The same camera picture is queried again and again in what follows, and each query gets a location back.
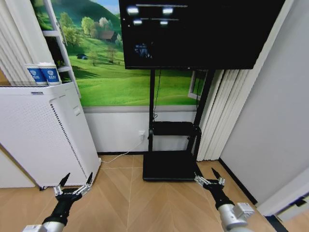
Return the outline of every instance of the white air purifier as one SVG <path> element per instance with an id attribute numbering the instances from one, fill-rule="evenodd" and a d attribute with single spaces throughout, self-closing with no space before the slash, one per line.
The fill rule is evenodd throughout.
<path id="1" fill-rule="evenodd" d="M 73 83 L 0 87 L 0 142 L 40 187 L 83 185 L 101 164 Z"/>

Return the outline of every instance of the white wall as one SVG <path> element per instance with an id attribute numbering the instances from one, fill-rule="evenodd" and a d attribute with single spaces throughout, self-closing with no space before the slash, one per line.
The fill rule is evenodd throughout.
<path id="1" fill-rule="evenodd" d="M 221 158 L 264 202 L 309 166 L 309 1 L 296 0 Z"/>
<path id="2" fill-rule="evenodd" d="M 193 121 L 195 112 L 158 112 L 157 121 Z M 134 151 L 148 150 L 149 114 L 86 113 L 97 152 L 129 151 L 139 142 L 139 131 L 145 131 L 144 142 Z M 185 136 L 154 136 L 154 150 L 184 150 Z"/>
<path id="3" fill-rule="evenodd" d="M 34 187 L 33 182 L 13 163 L 0 146 L 0 188 Z"/>

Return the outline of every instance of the landscape painting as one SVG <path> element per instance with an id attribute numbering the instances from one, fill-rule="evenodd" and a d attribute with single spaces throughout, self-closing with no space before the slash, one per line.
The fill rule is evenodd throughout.
<path id="1" fill-rule="evenodd" d="M 42 30 L 51 30 L 43 0 L 32 4 Z M 150 71 L 125 69 L 118 0 L 52 0 L 52 5 L 67 41 L 82 105 L 148 105 Z M 196 100 L 187 97 L 191 75 L 162 70 L 157 105 L 195 105 Z"/>

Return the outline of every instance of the wooden floor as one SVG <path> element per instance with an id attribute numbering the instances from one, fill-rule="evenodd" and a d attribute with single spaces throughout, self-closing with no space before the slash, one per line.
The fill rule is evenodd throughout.
<path id="1" fill-rule="evenodd" d="M 294 218 L 282 222 L 289 232 L 307 232 L 309 231 L 309 210 L 295 216 Z"/>
<path id="2" fill-rule="evenodd" d="M 109 161 L 114 156 L 102 157 Z M 249 200 L 217 161 L 198 163 L 206 178 L 211 167 L 226 178 L 227 196 Z M 149 183 L 142 180 L 142 156 L 123 156 L 103 163 L 93 189 L 74 203 L 67 232 L 221 232 L 219 214 L 209 192 L 195 182 Z M 0 231 L 19 232 L 40 224 L 50 215 L 56 199 L 51 188 L 0 189 Z M 275 231 L 256 212 L 249 218 L 255 232 Z"/>

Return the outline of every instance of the tv screen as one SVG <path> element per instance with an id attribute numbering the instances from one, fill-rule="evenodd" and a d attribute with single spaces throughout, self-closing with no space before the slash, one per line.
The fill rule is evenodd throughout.
<path id="1" fill-rule="evenodd" d="M 119 0 L 127 69 L 252 69 L 284 0 Z"/>

